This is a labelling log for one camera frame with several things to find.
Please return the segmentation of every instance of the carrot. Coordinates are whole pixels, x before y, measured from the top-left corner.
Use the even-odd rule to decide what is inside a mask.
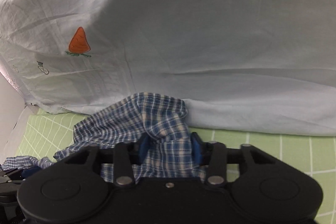
[[[69,51],[74,54],[83,54],[91,50],[85,36],[84,29],[79,27],[71,39]]]

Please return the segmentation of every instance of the green grid tablecloth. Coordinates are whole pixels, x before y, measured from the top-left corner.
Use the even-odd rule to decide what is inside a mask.
[[[32,115],[26,133],[16,152],[40,159],[53,158],[56,151],[73,144],[73,125],[84,115],[66,113],[51,115],[39,110]],[[191,128],[203,141],[218,141],[229,148],[250,143],[317,180],[323,188],[324,200],[316,220],[321,224],[336,224],[336,139],[263,133],[234,132]],[[228,180],[239,176],[237,165],[228,165]]]

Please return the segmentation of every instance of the bedding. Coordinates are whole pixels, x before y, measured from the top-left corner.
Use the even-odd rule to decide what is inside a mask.
[[[85,115],[75,113],[49,114],[39,109],[29,117],[26,132],[16,155],[31,155],[38,159],[50,159],[56,151],[73,144],[72,127]],[[264,150],[317,180],[323,188],[324,200],[316,220],[321,224],[333,224],[336,192],[336,140],[334,137],[310,137],[297,135],[264,134],[255,132],[226,131],[190,128],[203,141],[219,141],[229,148],[239,148],[243,143]],[[228,180],[238,177],[236,165],[228,165]]]
[[[190,126],[336,134],[336,0],[0,0],[28,104],[92,114],[136,92]]]

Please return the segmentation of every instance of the plaid shirt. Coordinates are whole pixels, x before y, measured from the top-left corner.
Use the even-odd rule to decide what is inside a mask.
[[[74,144],[55,153],[57,161],[89,145],[113,148],[120,142],[136,142],[143,133],[151,147],[142,165],[134,165],[136,181],[141,177],[204,178],[204,169],[192,161],[192,144],[184,123],[187,109],[180,99],[152,93],[134,94],[84,119],[73,127]],[[31,156],[7,158],[3,170],[53,164],[48,158]],[[101,176],[113,181],[113,165],[103,164]]]

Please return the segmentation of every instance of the blue plaid fabric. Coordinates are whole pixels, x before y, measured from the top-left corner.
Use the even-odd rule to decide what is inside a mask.
[[[56,152],[59,161],[89,145],[113,148],[120,142],[136,142],[143,133],[151,138],[151,147],[141,166],[134,165],[136,181],[141,177],[200,177],[205,172],[192,161],[192,144],[184,123],[184,102],[169,96],[138,93],[93,114],[73,127],[74,144]],[[4,170],[33,165],[46,168],[52,163],[43,158],[20,156],[7,158]],[[101,176],[113,180],[113,165],[102,165]]]

